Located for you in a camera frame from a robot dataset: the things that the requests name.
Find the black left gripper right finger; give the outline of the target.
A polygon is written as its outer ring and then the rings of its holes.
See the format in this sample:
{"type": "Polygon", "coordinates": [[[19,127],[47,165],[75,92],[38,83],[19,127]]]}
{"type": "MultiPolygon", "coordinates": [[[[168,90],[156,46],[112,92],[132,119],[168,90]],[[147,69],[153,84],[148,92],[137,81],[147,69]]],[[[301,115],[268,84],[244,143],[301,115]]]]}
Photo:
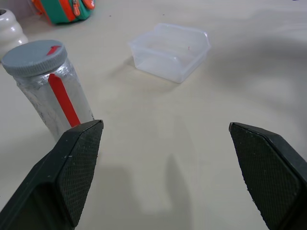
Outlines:
{"type": "Polygon", "coordinates": [[[232,122],[242,176],[270,230],[307,228],[307,162],[280,135],[232,122]]]}

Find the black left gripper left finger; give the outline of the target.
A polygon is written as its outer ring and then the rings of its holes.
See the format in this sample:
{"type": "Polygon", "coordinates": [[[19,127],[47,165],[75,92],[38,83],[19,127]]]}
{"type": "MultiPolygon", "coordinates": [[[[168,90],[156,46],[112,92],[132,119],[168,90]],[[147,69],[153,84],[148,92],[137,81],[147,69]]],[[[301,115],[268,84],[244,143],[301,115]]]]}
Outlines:
{"type": "Polygon", "coordinates": [[[64,132],[0,212],[2,230],[73,230],[94,177],[102,120],[64,132]]]}

